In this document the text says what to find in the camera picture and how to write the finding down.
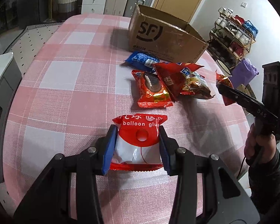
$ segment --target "metal bolt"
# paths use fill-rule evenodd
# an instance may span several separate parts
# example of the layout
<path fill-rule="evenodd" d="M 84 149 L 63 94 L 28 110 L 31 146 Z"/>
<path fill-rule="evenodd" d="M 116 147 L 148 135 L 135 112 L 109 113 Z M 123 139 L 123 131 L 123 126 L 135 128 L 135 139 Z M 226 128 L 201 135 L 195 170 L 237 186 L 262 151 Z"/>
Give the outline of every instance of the metal bolt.
<path fill-rule="evenodd" d="M 54 156 L 54 158 L 55 158 L 56 160 L 60 160 L 60 159 L 63 158 L 63 155 L 62 155 L 61 153 L 57 153 L 57 154 Z"/>
<path fill-rule="evenodd" d="M 186 148 L 179 147 L 179 148 L 177 148 L 176 152 L 179 154 L 184 154 L 184 153 L 186 153 Z"/>
<path fill-rule="evenodd" d="M 219 156 L 216 155 L 216 154 L 212 154 L 212 155 L 211 155 L 211 159 L 212 159 L 212 160 L 215 160 L 215 161 L 218 161 L 218 160 L 219 160 Z"/>
<path fill-rule="evenodd" d="M 96 152 L 96 148 L 95 148 L 95 147 L 89 147 L 89 148 L 87 149 L 87 151 L 88 151 L 89 153 L 94 153 L 94 152 Z"/>

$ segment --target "purple plastic bag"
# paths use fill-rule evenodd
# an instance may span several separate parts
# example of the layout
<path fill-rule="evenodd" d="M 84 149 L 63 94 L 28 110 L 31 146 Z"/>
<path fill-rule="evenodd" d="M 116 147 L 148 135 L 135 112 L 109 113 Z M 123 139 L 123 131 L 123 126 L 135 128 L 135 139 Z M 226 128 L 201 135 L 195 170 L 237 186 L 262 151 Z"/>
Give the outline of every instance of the purple plastic bag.
<path fill-rule="evenodd" d="M 242 59 L 240 63 L 232 70 L 232 77 L 230 81 L 234 88 L 237 88 L 239 85 L 244 84 L 248 85 L 251 80 L 258 75 L 259 72 L 251 64 L 249 59 Z"/>

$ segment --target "blue snack package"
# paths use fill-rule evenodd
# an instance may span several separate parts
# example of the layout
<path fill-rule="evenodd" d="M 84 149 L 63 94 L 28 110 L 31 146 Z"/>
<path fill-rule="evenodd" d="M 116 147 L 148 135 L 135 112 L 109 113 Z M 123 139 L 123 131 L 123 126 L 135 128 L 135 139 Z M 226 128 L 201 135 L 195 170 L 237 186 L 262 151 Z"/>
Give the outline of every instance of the blue snack package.
<path fill-rule="evenodd" d="M 134 51 L 125 61 L 138 70 L 150 73 L 155 72 L 153 64 L 160 62 L 158 58 L 139 51 Z"/>

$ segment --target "barcode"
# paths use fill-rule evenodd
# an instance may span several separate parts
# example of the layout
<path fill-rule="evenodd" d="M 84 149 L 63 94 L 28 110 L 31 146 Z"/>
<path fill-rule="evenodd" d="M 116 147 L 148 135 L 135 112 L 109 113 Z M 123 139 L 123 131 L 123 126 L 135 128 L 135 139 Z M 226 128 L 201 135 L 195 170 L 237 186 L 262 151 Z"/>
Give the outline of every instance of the barcode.
<path fill-rule="evenodd" d="M 150 68 L 153 68 L 153 64 L 157 63 L 157 61 L 155 60 L 152 60 L 152 59 L 147 59 L 144 63 L 144 65 L 150 67 Z"/>
<path fill-rule="evenodd" d="M 173 85 L 173 81 L 171 80 L 170 77 L 165 77 L 165 78 L 164 78 L 164 81 L 165 81 L 165 83 L 166 83 L 167 86 Z"/>

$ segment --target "checkered tablecloth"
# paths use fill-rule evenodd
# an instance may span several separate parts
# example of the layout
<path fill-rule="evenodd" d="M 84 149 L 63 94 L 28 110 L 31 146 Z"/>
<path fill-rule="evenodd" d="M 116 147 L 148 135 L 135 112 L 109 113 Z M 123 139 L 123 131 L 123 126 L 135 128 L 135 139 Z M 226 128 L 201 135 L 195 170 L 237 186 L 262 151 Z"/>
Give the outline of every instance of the checkered tablecloth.
<path fill-rule="evenodd" d="M 132 68 L 124 63 L 131 54 L 129 21 L 95 14 L 71 17 L 35 57 L 14 97 L 4 136 L 4 179 L 16 205 L 56 153 L 80 153 L 124 114 L 165 114 L 163 126 L 180 146 L 196 155 L 218 154 L 234 173 L 239 170 L 248 123 L 240 106 L 224 106 L 215 85 L 220 69 L 214 60 L 207 52 L 198 60 L 205 66 L 198 72 L 216 94 L 213 99 L 183 97 L 166 109 L 139 108 Z M 164 169 L 98 176 L 105 223 L 168 223 L 176 180 Z M 71 207 L 76 217 L 75 176 Z"/>

